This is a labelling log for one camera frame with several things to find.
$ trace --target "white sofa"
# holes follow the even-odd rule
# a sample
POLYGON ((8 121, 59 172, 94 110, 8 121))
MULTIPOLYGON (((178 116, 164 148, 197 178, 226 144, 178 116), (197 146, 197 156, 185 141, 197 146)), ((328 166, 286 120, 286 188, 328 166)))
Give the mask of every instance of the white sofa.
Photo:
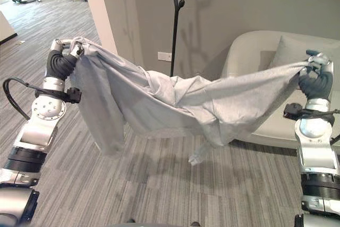
MULTIPOLYGON (((337 42, 333 39, 311 37, 287 32, 248 32, 237 37, 232 43, 222 71, 222 77, 236 77, 266 69, 275 56, 282 35, 289 36, 290 38, 299 41, 337 42)), ((335 79, 340 79, 340 74, 335 74, 335 79)), ((283 110, 287 103, 300 103, 304 106, 306 101, 305 95, 300 90, 295 90, 288 100, 284 102, 254 133, 241 134, 238 139, 262 145, 296 148, 298 143, 294 134, 295 121, 283 118, 283 110)), ((340 109, 340 91, 338 90, 333 90, 331 108, 340 109)), ((340 115, 335 115, 335 119, 333 137, 340 133, 340 115)))

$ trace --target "wall outlet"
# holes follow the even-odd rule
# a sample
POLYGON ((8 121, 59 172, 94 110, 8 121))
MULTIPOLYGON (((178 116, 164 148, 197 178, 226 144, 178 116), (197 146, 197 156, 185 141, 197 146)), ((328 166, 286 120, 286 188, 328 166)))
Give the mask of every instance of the wall outlet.
POLYGON ((170 61, 171 62, 171 53, 158 52, 158 60, 159 61, 170 61))

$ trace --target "gray carpet floor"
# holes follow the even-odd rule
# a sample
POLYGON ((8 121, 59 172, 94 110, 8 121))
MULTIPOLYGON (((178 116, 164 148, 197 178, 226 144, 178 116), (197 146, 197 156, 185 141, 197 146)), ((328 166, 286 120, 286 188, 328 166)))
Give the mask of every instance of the gray carpet floor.
MULTIPOLYGON (((0 80, 20 77, 41 85, 54 38, 100 42, 88 3, 42 0, 0 6, 18 36, 0 46, 0 80)), ((33 91, 11 91, 30 113, 33 91)), ((7 158, 23 117, 0 92, 0 157, 7 158)), ((195 167, 189 155, 203 137, 147 140, 125 127, 126 146, 114 157, 96 148, 76 105, 68 105, 36 189, 31 226, 107 226, 138 222, 188 226, 294 226, 300 210, 296 152, 240 141, 214 150, 195 167)))

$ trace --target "black cable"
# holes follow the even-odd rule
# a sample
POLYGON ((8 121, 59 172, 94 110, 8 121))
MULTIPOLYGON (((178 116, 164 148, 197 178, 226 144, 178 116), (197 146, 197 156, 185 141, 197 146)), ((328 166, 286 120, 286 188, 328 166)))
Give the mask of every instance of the black cable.
POLYGON ((334 145, 335 143, 337 143, 340 140, 340 134, 335 137, 335 138, 331 138, 330 140, 330 145, 334 145))
POLYGON ((29 120, 30 119, 29 116, 21 109, 21 107, 17 104, 17 102, 14 100, 14 98, 12 97, 12 95, 10 93, 9 84, 10 84, 10 81, 12 81, 12 80, 21 83, 22 85, 26 86, 27 88, 31 88, 31 89, 34 89, 34 90, 37 90, 37 91, 41 91, 42 93, 47 94, 47 95, 52 95, 52 93, 48 90, 44 90, 40 87, 31 85, 28 82, 25 82, 25 81, 23 81, 23 80, 21 80, 20 78, 17 78, 17 77, 7 78, 3 82, 2 87, 4 89, 4 92, 5 92, 5 95, 8 99, 8 101, 15 108, 15 110, 17 110, 26 120, 29 120))
POLYGON ((321 116, 329 115, 329 114, 340 114, 340 110, 335 109, 333 111, 328 111, 328 112, 321 112, 321 113, 317 113, 317 114, 303 115, 302 118, 305 118, 305 119, 316 119, 316 118, 319 118, 321 116))

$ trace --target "white wall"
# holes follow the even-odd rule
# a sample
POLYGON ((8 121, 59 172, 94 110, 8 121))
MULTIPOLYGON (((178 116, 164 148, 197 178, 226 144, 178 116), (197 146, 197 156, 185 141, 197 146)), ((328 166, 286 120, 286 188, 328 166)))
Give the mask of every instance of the white wall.
POLYGON ((0 11, 0 41, 15 34, 14 29, 11 27, 9 22, 6 20, 3 13, 0 11))
POLYGON ((117 48, 115 40, 113 39, 113 33, 104 0, 88 0, 88 2, 101 45, 117 54, 117 48))

